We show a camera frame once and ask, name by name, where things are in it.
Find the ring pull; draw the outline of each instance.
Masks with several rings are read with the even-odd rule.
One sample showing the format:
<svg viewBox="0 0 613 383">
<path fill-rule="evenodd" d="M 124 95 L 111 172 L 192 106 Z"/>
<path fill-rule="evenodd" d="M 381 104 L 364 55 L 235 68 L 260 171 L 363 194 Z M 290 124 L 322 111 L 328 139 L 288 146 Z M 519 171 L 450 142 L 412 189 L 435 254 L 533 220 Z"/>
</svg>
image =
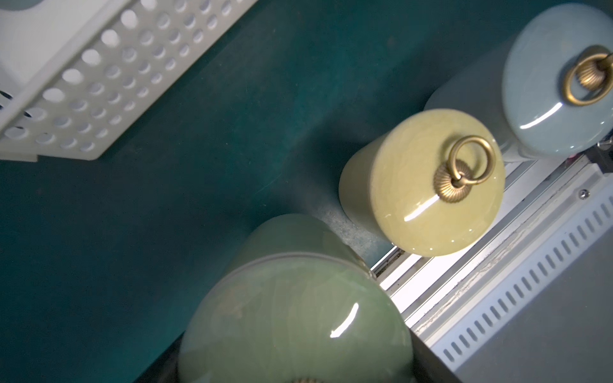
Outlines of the ring pull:
<svg viewBox="0 0 613 383">
<path fill-rule="evenodd" d="M 573 78 L 585 89 L 598 91 L 591 98 L 580 100 L 573 95 L 571 84 Z M 564 76 L 562 94 L 571 104 L 578 107 L 592 105 L 602 100 L 613 88 L 613 53 L 601 45 L 592 45 L 584 50 L 577 63 Z"/>
<path fill-rule="evenodd" d="M 487 165 L 483 174 L 473 178 L 473 171 L 468 164 L 457 159 L 461 147 L 467 143 L 477 143 L 487 156 Z M 434 190 L 445 202 L 460 202 L 468 196 L 473 185 L 479 185 L 492 175 L 496 166 L 496 154 L 490 143 L 478 135 L 469 135 L 454 144 L 447 162 L 442 164 L 434 174 Z"/>
</svg>

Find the jar lid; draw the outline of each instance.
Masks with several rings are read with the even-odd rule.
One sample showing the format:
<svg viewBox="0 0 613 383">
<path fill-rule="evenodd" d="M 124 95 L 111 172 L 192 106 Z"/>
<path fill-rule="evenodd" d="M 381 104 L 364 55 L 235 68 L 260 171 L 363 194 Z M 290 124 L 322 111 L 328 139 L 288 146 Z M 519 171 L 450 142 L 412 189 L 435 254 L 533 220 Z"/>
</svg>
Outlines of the jar lid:
<svg viewBox="0 0 613 383">
<path fill-rule="evenodd" d="M 409 381 L 411 335 L 392 300 L 348 262 L 309 254 L 242 266 L 191 319 L 182 383 Z"/>
<path fill-rule="evenodd" d="M 613 50 L 613 20 L 582 4 L 562 4 L 534 18 L 515 39 L 503 72 L 508 123 L 538 155 L 569 156 L 589 148 L 613 127 L 613 92 L 592 105 L 563 96 L 563 81 L 581 53 L 601 45 Z M 570 91 L 593 97 L 573 75 Z"/>
<path fill-rule="evenodd" d="M 447 169 L 455 144 L 471 136 L 490 144 L 493 159 L 472 142 L 462 145 L 456 158 L 466 163 L 473 178 L 486 173 L 488 164 L 493 169 L 463 200 L 447 202 L 435 189 L 435 175 Z M 404 120 L 381 143 L 370 174 L 370 202 L 383 234 L 399 248 L 426 257 L 473 244 L 490 227 L 502 202 L 501 158 L 492 134 L 464 112 L 432 109 Z"/>
</svg>

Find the basket hole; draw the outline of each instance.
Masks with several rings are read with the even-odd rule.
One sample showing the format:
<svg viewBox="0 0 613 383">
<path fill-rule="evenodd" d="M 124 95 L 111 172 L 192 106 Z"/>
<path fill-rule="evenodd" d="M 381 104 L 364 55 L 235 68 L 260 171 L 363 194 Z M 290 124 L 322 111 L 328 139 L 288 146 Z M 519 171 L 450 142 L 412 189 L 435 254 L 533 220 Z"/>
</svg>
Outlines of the basket hole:
<svg viewBox="0 0 613 383">
<path fill-rule="evenodd" d="M 41 145 L 49 145 L 53 141 L 55 141 L 55 134 L 51 133 L 43 133 L 36 137 L 36 142 Z"/>
<path fill-rule="evenodd" d="M 212 15 L 211 17 L 208 18 L 207 21 L 207 28 L 208 29 L 213 29 L 217 26 L 217 16 Z"/>
<path fill-rule="evenodd" d="M 202 13 L 209 13 L 211 11 L 211 0 L 202 1 L 199 8 Z"/>
<path fill-rule="evenodd" d="M 153 32 L 149 29 L 145 29 L 139 35 L 139 41 L 142 45 L 151 45 L 153 42 Z"/>
<path fill-rule="evenodd" d="M 158 6 L 158 2 L 156 0 L 140 0 L 141 5 L 143 5 L 144 9 L 154 10 L 155 7 Z"/>
<path fill-rule="evenodd" d="M 49 88 L 42 93 L 42 98 L 50 102 L 61 102 L 66 95 L 58 88 Z"/>
<path fill-rule="evenodd" d="M 162 81 L 162 74 L 161 73 L 154 73 L 153 75 L 151 75 L 151 82 L 154 84 L 159 84 Z"/>
<path fill-rule="evenodd" d="M 177 61 L 175 59 L 173 59 L 172 57 L 169 58 L 166 61 L 166 64 L 164 65 L 166 70 L 173 70 L 175 68 L 175 66 L 177 66 Z"/>
<path fill-rule="evenodd" d="M 102 138 L 109 134 L 108 129 L 101 129 L 98 133 L 96 133 L 96 138 Z"/>
<path fill-rule="evenodd" d="M 158 45 L 153 50 L 153 57 L 155 57 L 156 59 L 161 59 L 162 57 L 164 57 L 165 54 L 166 54 L 166 49 L 162 45 Z"/>
<path fill-rule="evenodd" d="M 124 88 L 131 89 L 134 87 L 134 85 L 136 85 L 136 79 L 132 76 L 127 76 L 123 79 L 121 84 L 123 85 Z"/>
<path fill-rule="evenodd" d="M 117 78 L 121 74 L 121 69 L 117 65 L 109 65 L 104 70 L 104 75 L 108 78 Z"/>
<path fill-rule="evenodd" d="M 158 15 L 157 26 L 159 29 L 166 29 L 170 25 L 170 16 L 167 13 L 162 12 Z"/>
<path fill-rule="evenodd" d="M 127 101 L 124 105 L 123 105 L 123 110 L 125 110 L 126 112 L 129 112 L 130 110 L 134 109 L 136 107 L 136 103 L 132 100 Z"/>
<path fill-rule="evenodd" d="M 12 126 L 4 131 L 4 135 L 11 140 L 21 140 L 28 136 L 28 130 L 21 126 Z"/>
<path fill-rule="evenodd" d="M 81 145 L 80 149 L 81 151 L 91 151 L 94 149 L 94 147 L 96 147 L 96 145 L 93 142 L 86 142 L 83 145 Z"/>
<path fill-rule="evenodd" d="M 47 117 L 47 111 L 39 107 L 30 108 L 26 110 L 26 113 L 29 114 L 34 121 L 42 121 Z"/>
<path fill-rule="evenodd" d="M 121 116 L 120 115 L 116 115 L 115 117 L 111 118 L 109 120 L 109 124 L 111 125 L 117 125 L 121 122 Z"/>
<path fill-rule="evenodd" d="M 224 16 L 228 16 L 230 14 L 230 11 L 232 10 L 232 4 L 230 3 L 230 1 L 226 1 L 222 6 L 221 6 L 221 14 Z"/>
<path fill-rule="evenodd" d="M 74 100 L 69 105 L 70 109 L 75 112 L 82 112 L 87 109 L 87 101 L 86 100 Z"/>
<path fill-rule="evenodd" d="M 60 116 L 53 119 L 53 125 L 55 127 L 68 127 L 70 126 L 72 120 L 67 116 Z"/>
<path fill-rule="evenodd" d="M 107 98 L 109 104 L 117 104 L 121 100 L 121 95 L 117 92 L 111 92 Z"/>
<path fill-rule="evenodd" d="M 188 7 L 188 2 L 185 0 L 177 0 L 175 1 L 175 10 L 177 12 L 183 12 L 185 8 Z"/>
<path fill-rule="evenodd" d="M 125 10 L 121 14 L 121 24 L 128 29 L 134 29 L 139 24 L 139 18 L 136 17 L 136 13 L 131 10 Z"/>
<path fill-rule="evenodd" d="M 107 110 L 105 108 L 95 108 L 91 111 L 91 116 L 93 118 L 102 118 L 107 114 Z"/>
<path fill-rule="evenodd" d="M 104 92 L 104 85 L 100 83 L 92 83 L 87 87 L 87 91 L 94 96 Z"/>
<path fill-rule="evenodd" d="M 183 19 L 183 25 L 185 25 L 185 28 L 191 29 L 194 27 L 194 25 L 196 25 L 196 16 L 194 16 L 194 14 L 190 14 L 185 16 L 185 19 Z"/>
<path fill-rule="evenodd" d="M 145 97 L 147 94 L 149 94 L 149 89 L 146 86 L 143 86 L 142 88 L 136 91 L 136 95 L 139 96 L 140 98 Z"/>
<path fill-rule="evenodd" d="M 78 69 L 70 68 L 70 69 L 66 69 L 64 73 L 62 73 L 62 78 L 67 83 L 76 85 L 76 84 L 80 84 L 83 81 L 83 74 L 79 72 Z"/>
<path fill-rule="evenodd" d="M 146 61 L 143 61 L 139 66 L 139 73 L 145 74 L 151 70 L 151 64 Z"/>
<path fill-rule="evenodd" d="M 102 61 L 102 57 L 100 57 L 100 53 L 98 53 L 95 49 L 88 49 L 83 52 L 81 55 L 81 59 L 87 64 L 91 66 L 96 66 L 100 64 Z"/>
<path fill-rule="evenodd" d="M 102 32 L 101 40 L 109 48 L 115 48 L 119 45 L 119 35 L 112 29 Z"/>
<path fill-rule="evenodd" d="M 59 146 L 62 149 L 70 149 L 70 148 L 73 148 L 76 144 L 77 144 L 77 140 L 75 138 L 67 138 L 64 141 L 62 141 L 62 143 L 59 144 Z"/>
<path fill-rule="evenodd" d="M 85 134 L 87 132 L 89 132 L 91 130 L 91 124 L 90 123 L 82 123 L 81 125 L 77 126 L 77 132 L 81 133 L 81 134 Z"/>
<path fill-rule="evenodd" d="M 202 41 L 203 38 L 204 38 L 204 32 L 202 32 L 202 29 L 197 29 L 194 32 L 194 42 L 199 43 Z"/>
<path fill-rule="evenodd" d="M 136 60 L 136 49 L 132 47 L 124 47 L 121 50 L 121 58 L 127 63 L 133 62 Z"/>
<path fill-rule="evenodd" d="M 181 32 L 179 32 L 178 29 L 173 29 L 170 32 L 170 36 L 168 37 L 168 40 L 170 41 L 171 44 L 178 43 L 179 40 L 181 40 Z"/>
<path fill-rule="evenodd" d="M 181 57 L 187 56 L 189 53 L 189 45 L 185 44 L 179 49 L 179 55 Z"/>
</svg>

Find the white plastic basket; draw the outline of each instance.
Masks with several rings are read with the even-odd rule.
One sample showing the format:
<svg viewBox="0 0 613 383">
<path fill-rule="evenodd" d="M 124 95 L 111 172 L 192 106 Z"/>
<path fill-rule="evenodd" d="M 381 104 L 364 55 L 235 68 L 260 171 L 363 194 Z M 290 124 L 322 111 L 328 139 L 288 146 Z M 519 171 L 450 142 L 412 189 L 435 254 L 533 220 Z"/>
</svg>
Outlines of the white plastic basket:
<svg viewBox="0 0 613 383">
<path fill-rule="evenodd" d="M 0 43 L 0 159 L 98 158 L 256 1 L 44 0 L 0 11 L 0 37 L 25 33 Z"/>
</svg>

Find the yellow ceramic jar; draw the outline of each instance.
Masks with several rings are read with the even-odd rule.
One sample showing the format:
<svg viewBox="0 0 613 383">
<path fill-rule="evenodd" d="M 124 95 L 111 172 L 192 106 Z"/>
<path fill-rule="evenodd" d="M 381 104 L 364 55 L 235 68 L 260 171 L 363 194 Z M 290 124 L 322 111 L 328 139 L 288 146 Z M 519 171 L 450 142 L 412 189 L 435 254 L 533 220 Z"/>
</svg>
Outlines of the yellow ceramic jar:
<svg viewBox="0 0 613 383">
<path fill-rule="evenodd" d="M 494 137 L 476 118 L 458 110 L 428 110 L 353 155 L 341 174 L 340 201 L 355 224 L 405 251 L 451 254 L 473 244 L 492 224 L 504 191 L 501 158 Z M 447 191 L 453 195 L 435 186 L 441 176 L 450 177 Z M 463 186 L 477 179 L 482 183 Z M 456 194 L 465 196 L 453 202 Z"/>
</svg>

